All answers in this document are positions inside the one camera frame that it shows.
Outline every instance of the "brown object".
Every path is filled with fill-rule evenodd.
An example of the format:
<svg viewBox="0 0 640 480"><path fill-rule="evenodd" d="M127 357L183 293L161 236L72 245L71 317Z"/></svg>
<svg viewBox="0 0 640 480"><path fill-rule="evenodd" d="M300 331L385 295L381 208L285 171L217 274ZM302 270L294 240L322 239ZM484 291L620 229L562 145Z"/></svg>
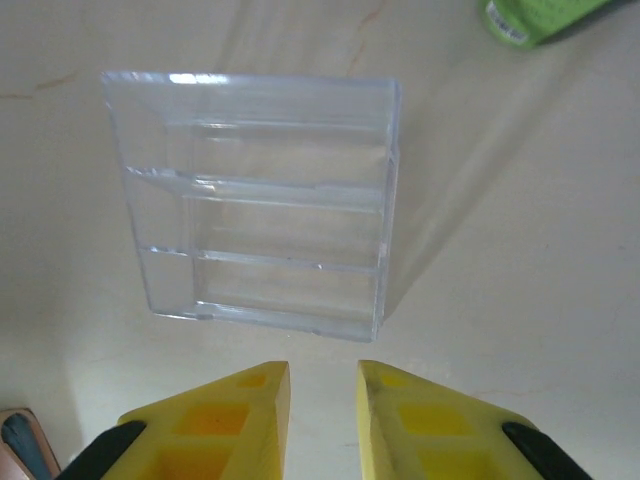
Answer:
<svg viewBox="0 0 640 480"><path fill-rule="evenodd" d="M58 465L56 457L53 455L53 451L47 441L47 437L44 435L38 420L33 413L31 413L31 410L26 408L4 410L0 412L0 425L4 424L5 420L16 413L24 416L29 422L29 427L31 427L33 436L40 447L44 461L49 468L51 475L56 477L60 473L60 466ZM27 467L25 467L22 461L15 455L15 453L13 453L11 447L2 441L0 441L0 479L34 480L33 475L31 475Z"/></svg>

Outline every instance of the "plastic box compartment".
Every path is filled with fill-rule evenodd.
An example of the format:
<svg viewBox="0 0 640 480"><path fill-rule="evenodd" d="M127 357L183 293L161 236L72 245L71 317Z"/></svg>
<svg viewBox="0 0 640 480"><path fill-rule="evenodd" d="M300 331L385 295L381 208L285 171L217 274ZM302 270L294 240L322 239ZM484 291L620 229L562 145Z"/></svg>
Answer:
<svg viewBox="0 0 640 480"><path fill-rule="evenodd" d="M102 79L153 312L376 338L398 170L394 80Z"/></svg>

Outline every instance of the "marble surface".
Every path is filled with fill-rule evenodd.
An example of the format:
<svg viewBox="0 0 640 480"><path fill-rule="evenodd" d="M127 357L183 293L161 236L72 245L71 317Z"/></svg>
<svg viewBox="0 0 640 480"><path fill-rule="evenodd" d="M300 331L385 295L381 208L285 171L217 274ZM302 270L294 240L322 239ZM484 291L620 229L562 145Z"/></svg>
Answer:
<svg viewBox="0 0 640 480"><path fill-rule="evenodd" d="M640 4L532 52L471 0L0 4L0 407L62 464L129 409L291 363L286 478L355 479L355 368L529 417L595 478L640 464ZM147 309L99 73L395 76L387 320L373 344Z"/></svg>

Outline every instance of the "green object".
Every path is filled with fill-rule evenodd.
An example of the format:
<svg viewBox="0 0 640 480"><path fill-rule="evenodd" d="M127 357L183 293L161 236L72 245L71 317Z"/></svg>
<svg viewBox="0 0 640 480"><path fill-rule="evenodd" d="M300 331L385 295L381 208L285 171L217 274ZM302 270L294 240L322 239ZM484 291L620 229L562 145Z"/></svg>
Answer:
<svg viewBox="0 0 640 480"><path fill-rule="evenodd" d="M489 30L503 42L531 48L556 37L609 0L481 0Z"/></svg>

